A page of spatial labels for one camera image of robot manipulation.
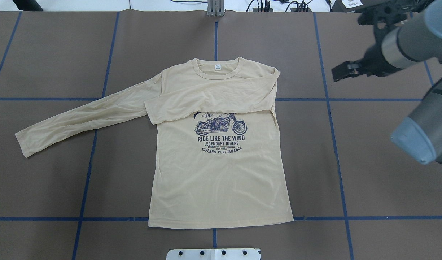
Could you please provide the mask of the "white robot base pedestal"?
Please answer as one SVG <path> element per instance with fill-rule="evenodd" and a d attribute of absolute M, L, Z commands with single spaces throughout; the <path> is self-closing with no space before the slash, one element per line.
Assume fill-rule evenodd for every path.
<path fill-rule="evenodd" d="M 167 260 L 261 260 L 257 248 L 198 248 L 174 249 L 166 255 Z"/>

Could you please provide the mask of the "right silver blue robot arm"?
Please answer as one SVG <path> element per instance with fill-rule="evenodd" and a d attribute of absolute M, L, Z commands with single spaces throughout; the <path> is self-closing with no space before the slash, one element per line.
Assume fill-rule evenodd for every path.
<path fill-rule="evenodd" d="M 419 13 L 423 1 L 388 0 L 361 12 L 359 25 L 373 27 L 374 44 L 356 61 L 331 69 L 334 82 L 358 76 L 387 77 L 423 67 L 425 94 L 390 135 L 416 162 L 442 165 L 442 0 Z"/>

